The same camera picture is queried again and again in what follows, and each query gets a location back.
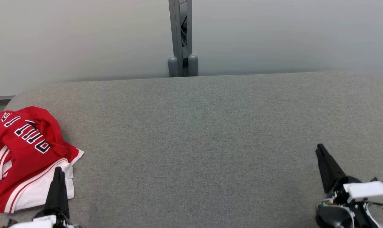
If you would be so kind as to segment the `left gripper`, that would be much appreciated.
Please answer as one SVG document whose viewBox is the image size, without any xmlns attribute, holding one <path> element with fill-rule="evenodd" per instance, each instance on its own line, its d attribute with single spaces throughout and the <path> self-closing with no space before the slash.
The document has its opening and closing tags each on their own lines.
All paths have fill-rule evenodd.
<svg viewBox="0 0 383 228">
<path fill-rule="evenodd" d="M 70 221 L 65 173 L 61 167 L 54 171 L 44 210 L 38 212 L 30 222 L 10 219 L 8 228 L 80 228 Z"/>
</svg>

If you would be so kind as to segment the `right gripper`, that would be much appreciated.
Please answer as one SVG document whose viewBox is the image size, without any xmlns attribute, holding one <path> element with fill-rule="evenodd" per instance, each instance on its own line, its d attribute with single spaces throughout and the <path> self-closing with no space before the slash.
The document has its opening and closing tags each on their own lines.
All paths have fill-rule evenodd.
<svg viewBox="0 0 383 228">
<path fill-rule="evenodd" d="M 320 228 L 383 228 L 369 210 L 371 205 L 383 209 L 383 182 L 370 182 L 346 176 L 323 144 L 316 149 L 325 199 L 316 207 Z"/>
</svg>

